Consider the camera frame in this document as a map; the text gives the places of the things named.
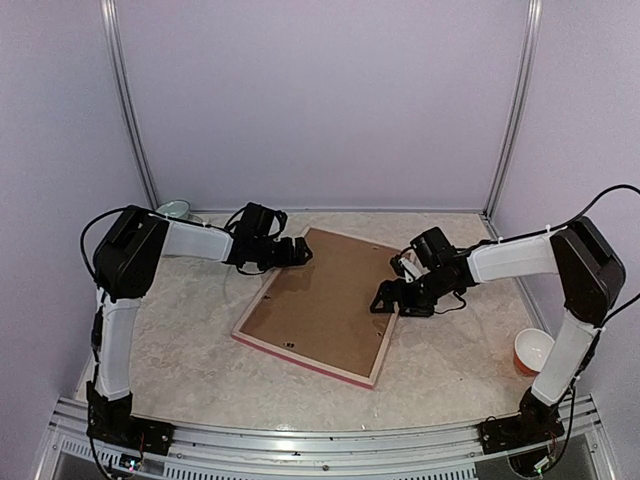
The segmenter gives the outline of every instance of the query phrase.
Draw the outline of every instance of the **brown board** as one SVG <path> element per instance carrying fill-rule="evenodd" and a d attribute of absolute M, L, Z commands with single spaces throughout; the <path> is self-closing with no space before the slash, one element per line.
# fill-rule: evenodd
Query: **brown board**
<path fill-rule="evenodd" d="M 396 315 L 372 314 L 397 249 L 310 228 L 313 259 L 275 272 L 232 336 L 298 365 L 373 388 Z"/>

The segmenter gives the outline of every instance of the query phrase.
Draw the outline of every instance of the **white wall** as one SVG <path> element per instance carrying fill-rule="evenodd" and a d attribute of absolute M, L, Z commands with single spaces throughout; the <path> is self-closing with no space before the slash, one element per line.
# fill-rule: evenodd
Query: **white wall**
<path fill-rule="evenodd" d="M 144 198 L 102 32 L 97 1 L 0 5 L 3 480 L 27 478 L 58 396 L 73 393 L 89 355 L 95 287 L 80 231 Z"/>
<path fill-rule="evenodd" d="M 495 218 L 501 234 L 565 220 L 611 184 L 640 186 L 638 25 L 634 1 L 545 2 L 522 129 Z M 640 198 L 615 193 L 590 216 L 626 265 L 622 303 L 640 290 Z M 559 281 L 527 283 L 557 332 Z M 607 328 L 578 387 L 593 392 L 622 478 L 633 479 L 640 471 L 640 305 Z"/>
<path fill-rule="evenodd" d="M 527 0 L 119 2 L 164 200 L 481 210 Z"/>

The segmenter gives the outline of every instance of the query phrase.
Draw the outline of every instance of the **robotic arm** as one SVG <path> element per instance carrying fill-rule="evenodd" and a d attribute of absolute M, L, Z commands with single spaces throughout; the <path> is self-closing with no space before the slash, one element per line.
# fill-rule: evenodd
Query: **robotic arm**
<path fill-rule="evenodd" d="M 205 258 L 241 269 L 304 265 L 312 252 L 304 238 L 278 238 L 287 216 L 254 203 L 226 229 L 160 216 L 135 206 L 123 209 L 94 256 L 97 313 L 92 331 L 95 370 L 87 383 L 90 438 L 166 455 L 173 426 L 131 416 L 129 358 L 140 300 L 162 255 Z M 275 224 L 279 228 L 271 233 Z"/>
<path fill-rule="evenodd" d="M 544 368 L 517 415 L 488 420 L 479 430 L 487 454 L 563 435 L 558 405 L 593 357 L 625 281 L 624 266 L 591 220 L 582 216 L 555 232 L 469 249 L 455 248 L 436 227 L 414 238 L 410 249 L 429 272 L 418 276 L 402 254 L 394 257 L 391 265 L 403 278 L 380 285 L 372 312 L 390 313 L 397 305 L 401 315 L 429 317 L 440 297 L 454 293 L 460 298 L 479 283 L 540 273 L 560 276 L 564 320 Z"/>

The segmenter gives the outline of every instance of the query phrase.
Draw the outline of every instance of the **wooden frame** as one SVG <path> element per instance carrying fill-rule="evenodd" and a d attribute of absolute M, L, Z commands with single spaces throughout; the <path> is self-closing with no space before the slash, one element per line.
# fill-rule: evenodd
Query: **wooden frame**
<path fill-rule="evenodd" d="M 358 236 L 354 236 L 354 235 L 347 235 L 341 232 L 336 232 L 336 231 L 332 231 L 329 229 L 325 229 L 325 228 L 316 228 L 316 227 L 311 227 L 314 230 L 319 230 L 322 232 L 327 232 L 327 233 L 332 233 L 332 234 L 336 234 L 336 235 L 341 235 L 344 237 L 348 237 L 354 240 L 360 240 L 363 242 L 367 242 L 369 244 L 375 244 L 375 245 L 379 245 L 381 247 L 386 247 L 386 248 L 391 248 L 394 250 L 399 251 L 399 249 L 397 249 L 397 247 L 391 246 L 391 245 L 385 245 L 383 243 L 379 243 L 379 242 L 374 242 L 371 241 L 369 239 L 365 239 L 365 238 L 361 238 Z M 305 230 L 302 233 L 302 236 L 306 236 L 306 234 L 308 233 L 308 231 L 310 230 L 310 227 L 305 228 Z M 350 372 L 348 370 L 344 370 L 341 368 L 337 368 L 328 364 L 325 364 L 323 362 L 314 360 L 312 358 L 306 357 L 304 355 L 300 355 L 296 352 L 293 352 L 291 350 L 288 350 L 284 347 L 280 347 L 280 346 L 276 346 L 273 345 L 271 343 L 262 341 L 258 338 L 255 338 L 251 335 L 248 335 L 244 332 L 242 332 L 242 328 L 244 326 L 244 324 L 247 322 L 247 320 L 250 318 L 251 314 L 253 313 L 253 311 L 256 309 L 256 307 L 258 306 L 258 304 L 263 300 L 263 297 L 265 296 L 266 292 L 268 291 L 269 287 L 271 287 L 271 285 L 273 284 L 273 282 L 278 278 L 278 275 L 281 273 L 281 270 L 276 270 L 275 272 L 273 272 L 270 277 L 267 279 L 267 281 L 264 283 L 264 285 L 262 286 L 262 288 L 260 289 L 260 291 L 256 294 L 256 296 L 253 298 L 253 300 L 251 301 L 251 303 L 247 306 L 247 308 L 245 309 L 244 313 L 242 314 L 242 317 L 240 318 L 240 320 L 236 323 L 236 325 L 233 328 L 233 331 L 231 332 L 231 336 L 232 338 L 234 338 L 235 340 L 248 345 L 250 347 L 256 348 L 262 352 L 268 353 L 270 355 L 273 355 L 275 357 L 278 357 L 282 360 L 286 360 L 288 362 L 294 363 L 296 365 L 299 365 L 301 367 L 307 368 L 309 370 L 313 370 L 315 372 L 319 372 L 325 375 L 328 375 L 330 377 L 339 379 L 339 380 L 343 380 L 345 382 L 351 383 L 353 385 L 357 385 L 360 387 L 364 387 L 364 388 L 368 388 L 368 389 L 373 389 L 376 383 L 376 380 L 378 378 L 378 375 L 380 373 L 380 370 L 382 368 L 382 363 L 384 361 L 386 352 L 388 350 L 389 347 L 389 341 L 391 340 L 391 335 L 393 333 L 393 329 L 395 327 L 395 323 L 398 317 L 398 313 L 397 311 L 395 313 L 393 313 L 392 315 L 389 316 L 389 320 L 387 322 L 387 327 L 385 329 L 384 335 L 382 336 L 382 340 L 381 343 L 378 347 L 378 353 L 376 355 L 376 358 L 373 362 L 373 367 L 371 368 L 371 372 L 368 376 L 363 376 L 363 375 L 358 375 L 356 373 Z"/>

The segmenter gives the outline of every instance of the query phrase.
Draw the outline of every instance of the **orange bowl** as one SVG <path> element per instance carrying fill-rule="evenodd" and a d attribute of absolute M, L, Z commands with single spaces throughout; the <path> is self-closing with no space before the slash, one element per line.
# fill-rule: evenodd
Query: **orange bowl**
<path fill-rule="evenodd" d="M 513 361 L 516 368 L 527 376 L 540 373 L 547 361 L 555 341 L 546 332 L 537 328 L 526 328 L 516 337 Z"/>

